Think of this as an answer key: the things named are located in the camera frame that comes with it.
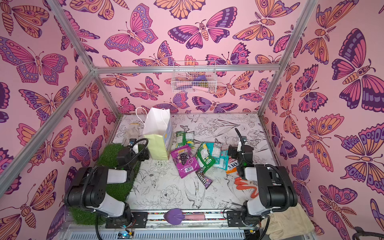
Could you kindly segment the green fruit candy bag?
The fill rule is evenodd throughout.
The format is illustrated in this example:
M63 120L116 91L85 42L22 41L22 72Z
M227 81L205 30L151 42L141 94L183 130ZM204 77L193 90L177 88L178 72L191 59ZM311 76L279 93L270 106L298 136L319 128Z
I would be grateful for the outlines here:
M216 163L216 160L210 155L208 146L205 142L202 142L199 146L196 152L196 159L204 174Z

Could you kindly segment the purple grape gummy bag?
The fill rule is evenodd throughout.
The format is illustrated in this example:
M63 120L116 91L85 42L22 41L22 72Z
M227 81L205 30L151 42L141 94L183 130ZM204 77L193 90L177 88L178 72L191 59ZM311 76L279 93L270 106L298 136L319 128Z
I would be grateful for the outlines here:
M201 168L189 145L171 151L171 157L182 179Z

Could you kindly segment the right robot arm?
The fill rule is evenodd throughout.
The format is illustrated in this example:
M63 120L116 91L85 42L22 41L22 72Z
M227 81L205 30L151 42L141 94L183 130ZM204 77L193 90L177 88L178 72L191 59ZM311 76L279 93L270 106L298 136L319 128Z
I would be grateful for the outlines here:
M229 146L229 155L238 161L237 173L242 180L256 181L259 195L245 201L239 211L240 220L246 226L257 226L272 213L281 213L298 203L298 196L288 172L271 164L254 164L254 148L246 144L238 129L239 143Z

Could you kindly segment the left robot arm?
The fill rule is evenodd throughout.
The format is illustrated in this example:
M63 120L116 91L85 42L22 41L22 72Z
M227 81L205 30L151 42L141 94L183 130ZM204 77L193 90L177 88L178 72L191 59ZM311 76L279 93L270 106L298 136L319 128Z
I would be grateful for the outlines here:
M67 207L84 212L96 213L116 226L127 227L134 222L134 215L128 203L119 201L107 193L108 185L124 184L135 177L138 163L148 160L149 140L130 139L128 146L117 155L118 166L83 167L75 175L64 196Z

